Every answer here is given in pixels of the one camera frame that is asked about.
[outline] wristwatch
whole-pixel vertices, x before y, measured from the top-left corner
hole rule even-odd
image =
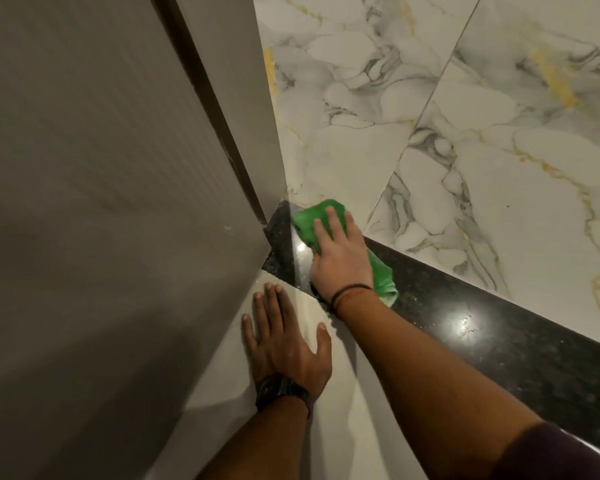
[[[256,407],[258,411],[262,411],[277,398],[292,395],[298,399],[302,399],[308,409],[307,418],[311,416],[313,403],[309,396],[309,391],[300,384],[296,384],[293,379],[288,378],[284,374],[275,373],[263,380],[258,390],[256,399]]]

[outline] green microfiber cloth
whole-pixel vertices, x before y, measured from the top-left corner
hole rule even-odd
[[[340,219],[340,223],[342,224],[342,228],[346,232],[347,224],[344,220],[344,205],[333,199],[325,200],[309,209],[297,212],[291,218],[300,239],[302,239],[302,241],[310,248],[315,248],[318,253],[320,253],[320,246],[318,245],[318,239],[313,231],[313,222],[316,219],[320,219],[324,228],[327,229],[327,232],[331,235],[331,229],[327,220],[327,207],[329,206],[335,209],[336,214]],[[392,306],[398,298],[398,290],[393,282],[393,272],[389,266],[380,261],[378,256],[373,254],[370,250],[368,250],[368,252],[371,269],[374,272],[374,290],[386,306]]]

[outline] sleeve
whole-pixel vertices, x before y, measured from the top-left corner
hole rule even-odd
[[[491,480],[600,480],[600,455],[563,432],[541,423],[505,450]]]

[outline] person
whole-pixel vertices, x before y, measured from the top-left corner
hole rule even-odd
[[[346,213],[345,233],[333,208],[327,213],[331,236],[315,221],[321,254],[314,252],[312,283],[328,301],[336,297],[332,306],[337,318],[376,371],[395,419],[430,479],[600,479],[600,455],[545,423],[367,289],[373,277],[360,229]],[[295,391],[258,405],[260,411],[199,479],[299,475],[308,407],[331,377],[331,338],[320,323],[317,352],[311,352],[280,285],[267,283],[264,293],[255,293],[253,317],[258,338],[248,315],[242,317],[242,331],[258,400],[274,377],[286,378],[308,397]]]

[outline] person's left hand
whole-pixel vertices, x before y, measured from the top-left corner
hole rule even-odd
[[[314,354],[298,327],[296,311],[280,285],[265,284],[253,295],[253,315],[258,323],[258,339],[251,317],[242,316],[242,334],[247,345],[256,391],[262,381],[279,372],[303,386],[313,401],[318,399],[331,377],[331,337],[324,323],[318,325],[318,349]]]

